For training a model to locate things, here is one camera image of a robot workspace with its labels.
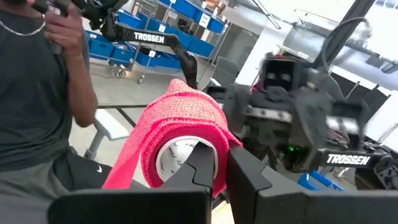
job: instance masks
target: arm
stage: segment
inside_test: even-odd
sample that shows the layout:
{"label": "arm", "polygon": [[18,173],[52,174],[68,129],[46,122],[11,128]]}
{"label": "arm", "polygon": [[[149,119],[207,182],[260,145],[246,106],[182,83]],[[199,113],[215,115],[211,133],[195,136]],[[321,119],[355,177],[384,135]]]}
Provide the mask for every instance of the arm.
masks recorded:
{"label": "arm", "polygon": [[87,127],[94,123],[97,98],[88,71],[87,43],[80,13],[69,4],[68,17],[47,11],[45,36],[63,47],[63,57],[68,70],[69,104],[76,123]]}
{"label": "arm", "polygon": [[89,51],[86,37],[81,57],[66,58],[69,73],[69,104],[76,123],[87,127],[94,122],[98,101],[91,84],[89,73]]}

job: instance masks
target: floor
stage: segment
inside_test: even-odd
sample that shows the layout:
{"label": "floor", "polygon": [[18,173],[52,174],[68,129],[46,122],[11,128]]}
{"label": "floor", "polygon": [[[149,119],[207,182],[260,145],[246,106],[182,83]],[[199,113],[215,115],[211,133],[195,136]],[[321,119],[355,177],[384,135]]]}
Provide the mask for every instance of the floor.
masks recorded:
{"label": "floor", "polygon": [[[107,63],[100,60],[90,60],[90,73],[94,90],[97,94],[99,105],[142,105],[148,104],[159,96],[163,95],[173,78],[182,78],[182,74],[165,75],[154,72],[147,72],[144,82],[138,84],[137,81],[143,74],[143,68],[136,65],[132,72],[127,73],[126,78],[116,78],[114,76],[114,68],[106,66]],[[209,78],[213,74],[213,66],[207,61],[198,59],[198,79],[203,74],[203,79],[199,84],[199,88],[203,88],[209,82]],[[137,121],[143,109],[129,109],[125,112]],[[116,111],[108,110],[108,112],[116,118],[128,131],[132,131],[132,126]],[[96,129],[94,126],[80,128],[75,123],[72,127],[70,136],[70,144],[78,151],[80,155],[84,155],[86,149],[90,146],[94,138]],[[122,149],[124,140],[109,141],[104,138],[96,160],[100,163],[113,166],[120,150]],[[138,182],[147,185],[144,180],[141,169],[137,169],[134,176]]]}

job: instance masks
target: gray t-shirt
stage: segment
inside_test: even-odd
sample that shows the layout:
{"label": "gray t-shirt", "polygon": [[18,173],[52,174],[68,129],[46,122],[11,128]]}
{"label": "gray t-shirt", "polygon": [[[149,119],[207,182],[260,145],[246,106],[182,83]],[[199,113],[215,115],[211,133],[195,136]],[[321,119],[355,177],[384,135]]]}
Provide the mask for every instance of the gray t-shirt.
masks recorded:
{"label": "gray t-shirt", "polygon": [[[28,34],[42,18],[0,11],[8,28]],[[88,43],[83,55],[88,68]],[[16,35],[0,26],[0,171],[51,161],[67,150],[72,127],[65,64],[51,51],[44,31]]]}

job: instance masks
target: pink tape roll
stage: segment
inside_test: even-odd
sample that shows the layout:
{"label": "pink tape roll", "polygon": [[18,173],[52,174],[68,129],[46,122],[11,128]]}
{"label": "pink tape roll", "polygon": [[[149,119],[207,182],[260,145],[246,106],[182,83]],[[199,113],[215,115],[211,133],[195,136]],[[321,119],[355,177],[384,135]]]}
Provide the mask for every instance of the pink tape roll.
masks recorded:
{"label": "pink tape roll", "polygon": [[213,195],[218,195],[225,188],[229,142],[241,143],[228,131],[225,115],[217,102],[178,79],[172,80],[166,94],[144,110],[103,188],[128,189],[140,154],[146,181],[151,187],[160,187],[163,181],[155,167],[157,153],[167,141],[180,136],[197,136],[215,147],[218,172]]}

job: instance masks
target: trossen logo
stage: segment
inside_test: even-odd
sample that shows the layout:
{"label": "trossen logo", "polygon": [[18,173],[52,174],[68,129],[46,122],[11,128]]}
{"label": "trossen logo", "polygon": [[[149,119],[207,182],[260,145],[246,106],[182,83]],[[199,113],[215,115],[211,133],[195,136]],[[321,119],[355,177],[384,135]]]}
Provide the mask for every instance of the trossen logo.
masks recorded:
{"label": "trossen logo", "polygon": [[154,34],[143,34],[140,32],[134,32],[137,40],[150,41],[155,43],[164,44],[164,36]]}
{"label": "trossen logo", "polygon": [[340,155],[340,154],[329,154],[328,164],[351,164],[351,165],[362,165],[366,166],[371,159],[370,156],[353,156],[353,155]]}

